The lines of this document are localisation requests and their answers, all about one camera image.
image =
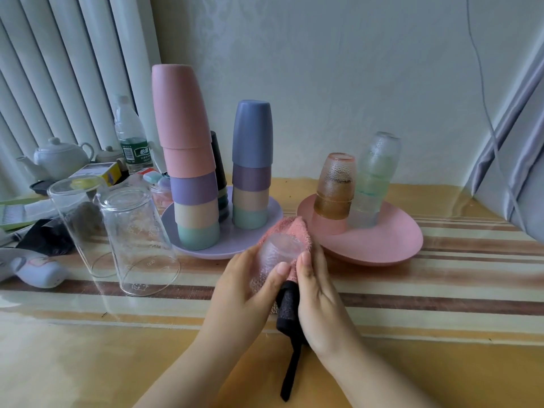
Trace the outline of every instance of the wall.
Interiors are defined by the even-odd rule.
[[[273,175],[318,177],[377,130],[399,183],[463,185],[487,141],[465,0],[151,0],[161,59],[194,66],[229,161],[237,102],[274,117]],[[471,0],[496,122],[544,27],[544,0]],[[230,170],[230,163],[225,163]]]

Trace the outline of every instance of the yellow box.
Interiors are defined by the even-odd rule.
[[[113,186],[121,177],[121,169],[116,161],[109,163],[89,163],[70,177],[94,175],[102,177],[108,186]]]

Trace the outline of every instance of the cable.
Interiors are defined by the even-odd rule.
[[[517,212],[518,217],[520,218],[521,230],[523,232],[527,233],[527,229],[525,228],[525,223],[523,222],[523,218],[521,216],[520,206],[517,204],[517,200],[513,195],[512,188],[508,184],[506,176],[504,175],[504,172],[500,167],[499,145],[498,145],[497,135],[495,134],[495,129],[493,128],[493,123],[491,122],[491,117],[489,116],[489,112],[487,111],[487,104],[485,103],[484,72],[483,72],[482,67],[481,67],[481,60],[480,60],[480,54],[478,53],[478,48],[476,47],[476,44],[474,43],[474,38],[472,37],[471,12],[470,12],[470,7],[469,7],[469,1],[468,0],[466,0],[466,5],[467,5],[468,36],[471,39],[472,48],[474,49],[474,53],[476,54],[476,59],[478,60],[478,69],[480,71],[481,100],[482,100],[482,103],[484,105],[485,118],[487,120],[487,123],[489,124],[489,131],[490,131],[491,139],[492,139],[492,142],[493,142],[493,153],[495,153],[495,159],[497,161],[497,167],[499,168],[500,177],[502,178],[505,186],[507,187],[508,195],[510,196],[510,199],[512,200],[512,203],[513,203],[513,208]]]

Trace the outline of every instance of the teapot spout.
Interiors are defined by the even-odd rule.
[[[45,170],[42,166],[38,166],[37,164],[33,163],[28,157],[21,156],[17,157],[16,160],[24,164],[24,167],[26,167],[28,172],[34,176],[34,179],[36,179],[37,182],[41,180],[51,180],[51,176],[47,170]]]

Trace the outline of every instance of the plastic water bottle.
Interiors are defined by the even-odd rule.
[[[146,167],[153,167],[144,126],[132,109],[128,96],[118,95],[116,103],[115,132],[121,143],[128,173],[132,174]]]
[[[399,164],[400,150],[398,137],[378,131],[369,149],[357,160],[355,195],[348,216],[350,226],[369,228],[377,224],[381,204]]]

